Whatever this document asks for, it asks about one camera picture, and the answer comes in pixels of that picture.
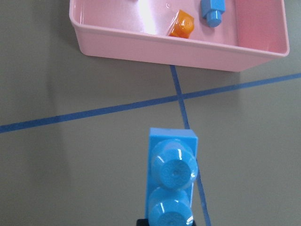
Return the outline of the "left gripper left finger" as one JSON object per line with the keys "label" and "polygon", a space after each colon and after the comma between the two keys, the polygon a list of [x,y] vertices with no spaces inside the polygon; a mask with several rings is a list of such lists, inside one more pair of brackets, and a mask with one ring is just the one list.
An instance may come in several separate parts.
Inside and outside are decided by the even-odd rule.
{"label": "left gripper left finger", "polygon": [[136,226],[149,226],[148,219],[138,219],[136,221]]}

